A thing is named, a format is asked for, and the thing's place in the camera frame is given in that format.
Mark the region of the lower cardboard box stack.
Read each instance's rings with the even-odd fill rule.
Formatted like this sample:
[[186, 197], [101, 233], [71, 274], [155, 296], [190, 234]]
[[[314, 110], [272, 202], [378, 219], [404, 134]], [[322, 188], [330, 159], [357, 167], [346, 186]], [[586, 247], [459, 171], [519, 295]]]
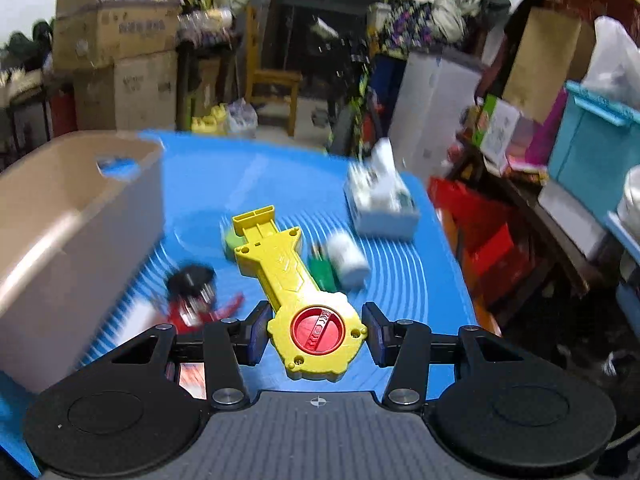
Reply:
[[174, 51], [126, 58], [73, 76], [80, 130], [176, 128], [178, 58]]

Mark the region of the wooden chair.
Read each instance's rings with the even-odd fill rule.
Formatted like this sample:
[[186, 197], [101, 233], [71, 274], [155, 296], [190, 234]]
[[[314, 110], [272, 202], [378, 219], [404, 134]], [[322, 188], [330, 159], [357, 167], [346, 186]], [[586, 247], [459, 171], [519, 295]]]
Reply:
[[[292, 138], [295, 136], [298, 96], [303, 75], [295, 70], [262, 68], [259, 54], [258, 15], [254, 6], [246, 8], [245, 16], [246, 75], [244, 100], [250, 104], [268, 104], [270, 102], [288, 104], [288, 128], [286, 128], [286, 132]], [[285, 90], [285, 94], [283, 96], [273, 92], [256, 94], [255, 89], [257, 87], [274, 87], [277, 90]]]

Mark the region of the green small toy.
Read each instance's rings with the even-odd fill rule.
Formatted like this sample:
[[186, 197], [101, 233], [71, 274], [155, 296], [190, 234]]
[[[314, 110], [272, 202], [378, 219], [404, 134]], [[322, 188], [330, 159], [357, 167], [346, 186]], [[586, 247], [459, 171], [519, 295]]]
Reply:
[[311, 245], [308, 257], [308, 270], [322, 292], [337, 292], [333, 266], [331, 261], [323, 255], [319, 243]]

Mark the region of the red plastic crate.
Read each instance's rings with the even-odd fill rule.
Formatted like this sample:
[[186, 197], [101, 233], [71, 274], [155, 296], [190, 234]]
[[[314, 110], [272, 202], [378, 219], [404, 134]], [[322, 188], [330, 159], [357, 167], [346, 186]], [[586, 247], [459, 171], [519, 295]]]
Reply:
[[471, 190], [460, 181], [431, 177], [427, 194], [462, 232], [476, 285], [472, 291], [493, 304], [533, 269], [528, 237], [516, 234], [516, 209]]

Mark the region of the red ultraman toy figure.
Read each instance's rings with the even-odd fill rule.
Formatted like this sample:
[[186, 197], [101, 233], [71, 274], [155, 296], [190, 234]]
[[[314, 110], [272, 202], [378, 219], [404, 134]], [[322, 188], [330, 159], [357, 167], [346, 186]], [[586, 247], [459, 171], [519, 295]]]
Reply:
[[216, 272], [191, 263], [166, 278], [167, 321], [178, 334], [195, 333], [205, 325], [233, 318], [245, 301], [242, 292], [222, 306], [217, 302]]

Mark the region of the beige plastic storage bin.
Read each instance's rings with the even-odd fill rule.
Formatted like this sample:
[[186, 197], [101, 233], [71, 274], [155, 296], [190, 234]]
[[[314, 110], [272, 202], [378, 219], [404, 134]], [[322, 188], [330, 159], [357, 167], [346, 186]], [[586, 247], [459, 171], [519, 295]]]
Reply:
[[32, 392], [82, 357], [164, 232], [162, 144], [76, 132], [1, 175], [1, 369]]

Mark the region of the green white carton box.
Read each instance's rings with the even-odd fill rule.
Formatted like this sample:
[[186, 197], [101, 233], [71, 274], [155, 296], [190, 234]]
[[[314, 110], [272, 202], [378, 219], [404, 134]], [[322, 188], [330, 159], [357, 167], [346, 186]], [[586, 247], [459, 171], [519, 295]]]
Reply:
[[472, 143], [499, 172], [506, 169], [506, 150], [521, 118], [522, 113], [516, 107], [488, 94], [477, 119]]

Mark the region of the tissue box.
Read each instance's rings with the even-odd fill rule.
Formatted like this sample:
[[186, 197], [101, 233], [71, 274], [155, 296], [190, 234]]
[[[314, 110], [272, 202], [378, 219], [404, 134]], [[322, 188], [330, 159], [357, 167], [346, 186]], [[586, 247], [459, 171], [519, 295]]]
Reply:
[[344, 191], [359, 236], [403, 242], [413, 239], [420, 210], [395, 167], [390, 140], [378, 140], [365, 162], [349, 164]]

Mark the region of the yellow toy launcher red dial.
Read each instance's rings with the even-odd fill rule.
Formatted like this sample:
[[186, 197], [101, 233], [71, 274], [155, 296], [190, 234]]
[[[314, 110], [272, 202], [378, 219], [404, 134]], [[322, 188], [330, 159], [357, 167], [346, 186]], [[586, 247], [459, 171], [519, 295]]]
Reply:
[[367, 327], [341, 292], [322, 292], [299, 255], [298, 226], [281, 231], [273, 206], [232, 218], [246, 244], [235, 249], [240, 272], [257, 278], [271, 304], [267, 325], [289, 378], [337, 382], [366, 340]]

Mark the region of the cardboard box stack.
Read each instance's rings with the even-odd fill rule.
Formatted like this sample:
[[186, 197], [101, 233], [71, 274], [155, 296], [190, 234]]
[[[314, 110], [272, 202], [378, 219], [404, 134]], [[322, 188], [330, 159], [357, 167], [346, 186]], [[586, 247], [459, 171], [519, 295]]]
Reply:
[[175, 47], [183, 0], [56, 0], [58, 72], [103, 68]]
[[126, 58], [73, 76], [80, 130], [176, 128], [178, 58], [174, 51]]

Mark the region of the green round tin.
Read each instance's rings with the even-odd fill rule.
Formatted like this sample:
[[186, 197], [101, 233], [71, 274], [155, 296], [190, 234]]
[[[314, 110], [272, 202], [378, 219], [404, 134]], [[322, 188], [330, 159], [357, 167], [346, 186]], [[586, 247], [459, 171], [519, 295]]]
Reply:
[[232, 226], [222, 229], [221, 241], [224, 256], [229, 261], [235, 260], [235, 249], [246, 244], [245, 236], [236, 234]]

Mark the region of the white freezer cabinet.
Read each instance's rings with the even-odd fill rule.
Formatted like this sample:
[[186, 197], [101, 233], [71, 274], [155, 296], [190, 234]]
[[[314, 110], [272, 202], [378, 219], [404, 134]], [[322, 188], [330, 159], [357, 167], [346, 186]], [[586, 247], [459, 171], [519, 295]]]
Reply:
[[423, 183], [448, 174], [447, 152], [483, 70], [477, 58], [454, 49], [409, 54], [388, 129], [398, 169]]

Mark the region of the white power adapter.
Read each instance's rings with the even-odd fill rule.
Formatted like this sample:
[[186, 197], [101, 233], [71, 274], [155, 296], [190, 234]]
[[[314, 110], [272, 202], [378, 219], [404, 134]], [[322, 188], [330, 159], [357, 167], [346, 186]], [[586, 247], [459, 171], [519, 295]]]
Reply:
[[361, 288], [369, 278], [368, 260], [349, 232], [331, 233], [324, 243], [324, 252], [344, 288]]

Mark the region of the top cardboard box stack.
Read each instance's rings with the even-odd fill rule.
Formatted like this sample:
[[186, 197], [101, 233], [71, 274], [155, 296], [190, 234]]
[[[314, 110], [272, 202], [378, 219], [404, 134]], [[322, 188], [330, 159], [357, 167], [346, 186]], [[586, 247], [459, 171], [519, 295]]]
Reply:
[[183, 0], [56, 0], [58, 72], [103, 68], [175, 47]]

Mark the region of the yellow oil jug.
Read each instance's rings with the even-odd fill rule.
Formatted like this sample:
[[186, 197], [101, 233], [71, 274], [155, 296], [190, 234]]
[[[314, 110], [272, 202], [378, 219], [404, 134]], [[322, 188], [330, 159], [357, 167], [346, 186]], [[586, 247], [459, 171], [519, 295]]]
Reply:
[[227, 116], [227, 107], [224, 104], [213, 106], [207, 115], [192, 118], [191, 131], [202, 136], [226, 136]]

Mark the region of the teal plastic storage box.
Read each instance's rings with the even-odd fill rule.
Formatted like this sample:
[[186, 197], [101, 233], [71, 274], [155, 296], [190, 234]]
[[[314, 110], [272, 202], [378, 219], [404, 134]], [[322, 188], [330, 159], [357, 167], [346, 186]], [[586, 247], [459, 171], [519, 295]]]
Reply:
[[639, 112], [567, 81], [566, 107], [548, 163], [550, 178], [602, 222], [639, 163]]

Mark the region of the clear plastic bag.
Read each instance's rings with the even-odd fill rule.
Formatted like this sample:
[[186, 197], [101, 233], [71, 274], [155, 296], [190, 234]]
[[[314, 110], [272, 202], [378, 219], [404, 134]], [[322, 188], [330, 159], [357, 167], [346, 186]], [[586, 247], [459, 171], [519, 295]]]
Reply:
[[254, 139], [258, 127], [258, 115], [254, 107], [239, 99], [227, 107], [226, 131], [228, 136]]

